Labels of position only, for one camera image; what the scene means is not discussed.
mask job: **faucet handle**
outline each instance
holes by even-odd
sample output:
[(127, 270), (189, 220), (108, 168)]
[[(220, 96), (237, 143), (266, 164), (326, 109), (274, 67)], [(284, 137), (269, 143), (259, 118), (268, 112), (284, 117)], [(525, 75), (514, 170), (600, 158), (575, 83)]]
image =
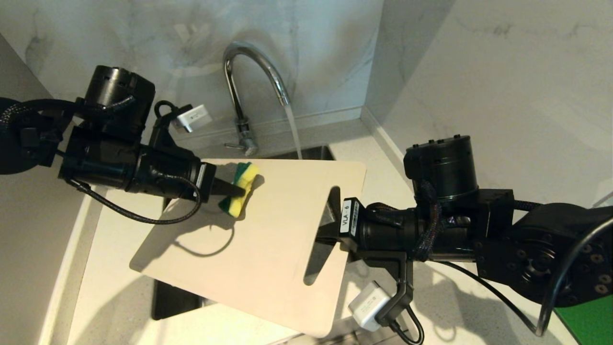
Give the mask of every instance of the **faucet handle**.
[(238, 144), (225, 143), (224, 146), (227, 147), (228, 149), (238, 149), (238, 150), (245, 150), (246, 149), (245, 146), (238, 145)]

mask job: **running water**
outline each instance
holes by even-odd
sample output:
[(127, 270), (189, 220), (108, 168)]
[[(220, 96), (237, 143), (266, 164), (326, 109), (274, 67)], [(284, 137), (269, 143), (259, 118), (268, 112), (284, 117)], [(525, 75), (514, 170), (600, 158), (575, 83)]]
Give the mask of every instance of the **running water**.
[(302, 148), (300, 147), (300, 139), (298, 138), (298, 128), (296, 128), (296, 121), (294, 121), (294, 113), (292, 112), (292, 106), (289, 104), (284, 106), (285, 114), (289, 120), (289, 126), (292, 128), (292, 136), (294, 137), (294, 144), (296, 145), (296, 152), (298, 152), (298, 159), (302, 159)]

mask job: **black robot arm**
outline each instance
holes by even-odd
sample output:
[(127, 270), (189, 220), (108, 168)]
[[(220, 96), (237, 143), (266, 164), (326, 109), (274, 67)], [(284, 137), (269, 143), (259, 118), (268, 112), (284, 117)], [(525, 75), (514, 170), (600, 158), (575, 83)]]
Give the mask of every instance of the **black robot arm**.
[[(504, 296), (537, 335), (547, 328), (553, 307), (574, 306), (611, 294), (613, 207), (585, 209), (564, 203), (537, 204), (514, 199), (513, 191), (477, 185), (469, 136), (431, 140), (407, 149), (406, 176), (417, 207), (397, 210), (382, 203), (364, 207), (343, 201), (336, 233), (341, 248), (383, 267), (397, 281), (397, 293), (377, 313), (382, 326), (397, 328), (404, 310), (423, 331), (409, 303), (413, 261), (476, 262), (473, 279), (510, 286), (542, 304), (533, 325)], [(528, 211), (513, 224), (515, 210)], [(319, 233), (330, 242), (330, 233)]]
[[(98, 66), (85, 98), (76, 102), (0, 99), (0, 174), (51, 166), (54, 157), (60, 155), (60, 179), (126, 217), (157, 224), (187, 219), (210, 195), (244, 195), (242, 188), (215, 178), (215, 165), (201, 162), (170, 136), (171, 121), (190, 111), (191, 105), (179, 108), (168, 101), (158, 102), (149, 145), (140, 143), (154, 96), (155, 86), (138, 74)], [(161, 106), (168, 106), (170, 111), (161, 115)], [(66, 151), (61, 152), (58, 144), (73, 117), (83, 122), (73, 127)], [(196, 205), (186, 217), (147, 219), (112, 204), (92, 191), (89, 184), (193, 200)]]

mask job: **yellow sponge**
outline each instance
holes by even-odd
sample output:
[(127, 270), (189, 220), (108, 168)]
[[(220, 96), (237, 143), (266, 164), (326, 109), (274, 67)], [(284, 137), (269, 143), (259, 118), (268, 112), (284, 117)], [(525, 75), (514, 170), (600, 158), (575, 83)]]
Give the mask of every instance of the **yellow sponge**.
[(225, 213), (233, 216), (234, 218), (238, 218), (240, 216), (241, 211), (243, 210), (243, 205), (245, 204), (245, 200), (251, 191), (251, 186), (253, 185), (253, 180), (256, 178), (256, 175), (259, 173), (260, 169), (249, 163), (239, 163), (236, 169), (236, 173), (234, 174), (233, 184), (239, 186), (240, 188), (245, 190), (245, 195), (243, 196), (228, 196), (219, 202), (219, 208), (221, 208)]

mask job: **white cutting board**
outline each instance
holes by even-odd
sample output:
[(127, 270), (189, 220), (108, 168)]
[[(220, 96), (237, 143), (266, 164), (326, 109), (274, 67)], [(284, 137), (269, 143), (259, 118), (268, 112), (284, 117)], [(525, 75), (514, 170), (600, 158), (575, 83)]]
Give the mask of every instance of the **white cutting board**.
[[(218, 171), (251, 161), (256, 179), (244, 209), (234, 219), (203, 204), (190, 219), (156, 225), (130, 268), (183, 290), (321, 338), (332, 328), (347, 253), (337, 243), (313, 285), (303, 282), (313, 241), (330, 189), (341, 200), (359, 197), (362, 163), (309, 160), (207, 160)], [(162, 215), (186, 214), (193, 202), (173, 200)]]

